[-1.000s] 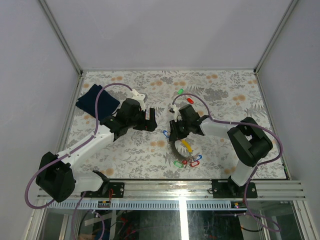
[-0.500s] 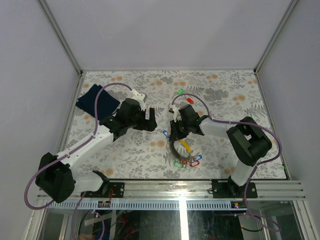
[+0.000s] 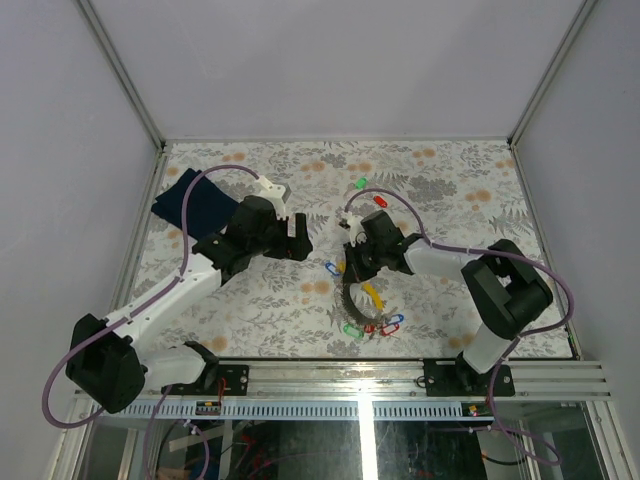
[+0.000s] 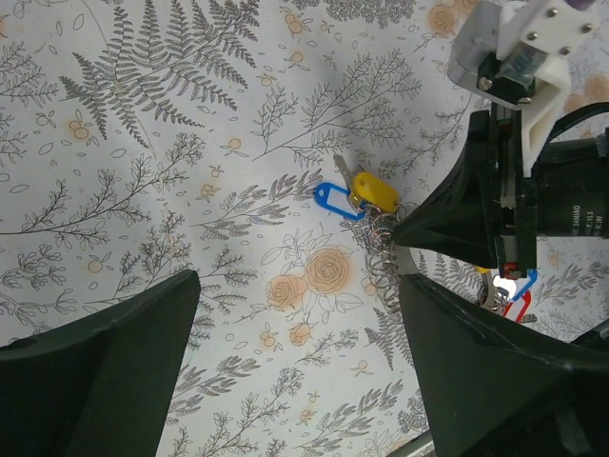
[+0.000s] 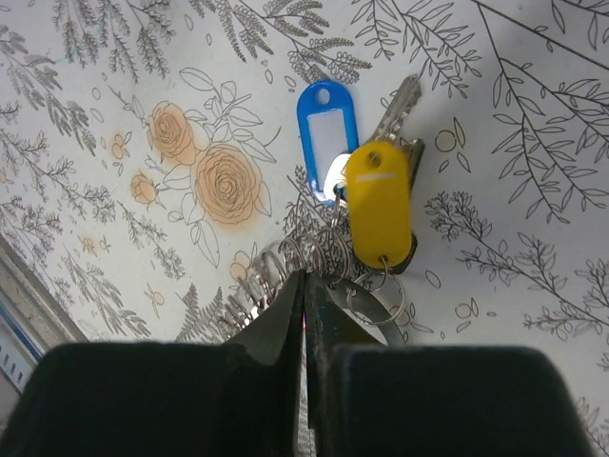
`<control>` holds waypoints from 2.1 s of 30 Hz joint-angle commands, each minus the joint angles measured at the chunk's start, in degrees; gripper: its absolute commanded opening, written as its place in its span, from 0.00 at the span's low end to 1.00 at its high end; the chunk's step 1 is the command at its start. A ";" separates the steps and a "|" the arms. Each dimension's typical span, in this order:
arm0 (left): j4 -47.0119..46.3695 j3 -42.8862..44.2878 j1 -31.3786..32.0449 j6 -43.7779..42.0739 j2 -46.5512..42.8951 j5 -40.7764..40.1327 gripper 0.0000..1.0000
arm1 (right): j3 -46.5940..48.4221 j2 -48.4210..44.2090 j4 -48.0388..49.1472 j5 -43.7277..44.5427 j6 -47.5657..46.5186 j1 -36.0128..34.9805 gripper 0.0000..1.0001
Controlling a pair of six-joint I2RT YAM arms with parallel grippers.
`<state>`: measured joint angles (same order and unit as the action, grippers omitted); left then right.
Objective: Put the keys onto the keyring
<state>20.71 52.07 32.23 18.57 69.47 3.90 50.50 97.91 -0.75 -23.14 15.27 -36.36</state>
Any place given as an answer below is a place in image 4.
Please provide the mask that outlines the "yellow capped key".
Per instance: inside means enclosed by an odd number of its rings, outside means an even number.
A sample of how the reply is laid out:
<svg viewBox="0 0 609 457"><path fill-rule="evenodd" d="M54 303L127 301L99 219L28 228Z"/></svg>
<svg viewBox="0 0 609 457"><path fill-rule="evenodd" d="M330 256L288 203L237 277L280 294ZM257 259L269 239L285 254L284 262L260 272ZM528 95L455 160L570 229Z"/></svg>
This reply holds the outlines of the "yellow capped key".
<svg viewBox="0 0 609 457"><path fill-rule="evenodd" d="M395 213L400 203L399 193L389 184L367 171L351 171L340 154L333 161L345 180L348 202L357 211L371 205L377 211Z"/></svg>

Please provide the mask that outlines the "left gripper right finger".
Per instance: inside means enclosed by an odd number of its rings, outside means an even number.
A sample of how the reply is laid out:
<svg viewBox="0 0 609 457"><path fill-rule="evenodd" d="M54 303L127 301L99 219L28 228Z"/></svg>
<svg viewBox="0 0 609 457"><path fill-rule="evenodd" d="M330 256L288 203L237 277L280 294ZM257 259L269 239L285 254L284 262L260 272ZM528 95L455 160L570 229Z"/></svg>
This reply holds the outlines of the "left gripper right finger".
<svg viewBox="0 0 609 457"><path fill-rule="evenodd" d="M400 303L438 455L607 455L606 323L565 343L422 274Z"/></svg>

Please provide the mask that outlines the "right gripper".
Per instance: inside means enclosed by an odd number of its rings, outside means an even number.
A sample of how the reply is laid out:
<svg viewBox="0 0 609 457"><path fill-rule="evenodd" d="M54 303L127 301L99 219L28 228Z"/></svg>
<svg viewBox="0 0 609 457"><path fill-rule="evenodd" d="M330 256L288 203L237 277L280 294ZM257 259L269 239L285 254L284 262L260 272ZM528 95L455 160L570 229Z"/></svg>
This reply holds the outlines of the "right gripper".
<svg viewBox="0 0 609 457"><path fill-rule="evenodd" d="M474 112L455 165L393 229L392 241L477 267L498 266L502 277L520 279L538 267L540 237L606 239L608 134L560 142L556 138L607 112L608 104L599 102L556 121L529 175L523 171L521 113L496 104L491 115ZM495 202L501 208L501 219L492 229L491 127L500 190Z"/></svg>

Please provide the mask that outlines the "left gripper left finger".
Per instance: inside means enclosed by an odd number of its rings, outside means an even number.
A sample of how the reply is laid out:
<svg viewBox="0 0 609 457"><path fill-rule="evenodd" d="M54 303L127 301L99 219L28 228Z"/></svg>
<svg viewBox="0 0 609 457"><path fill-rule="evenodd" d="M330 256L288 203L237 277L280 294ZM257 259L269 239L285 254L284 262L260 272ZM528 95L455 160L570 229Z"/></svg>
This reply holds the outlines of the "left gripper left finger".
<svg viewBox="0 0 609 457"><path fill-rule="evenodd" d="M155 455L199 294L185 270L2 347L2 455Z"/></svg>

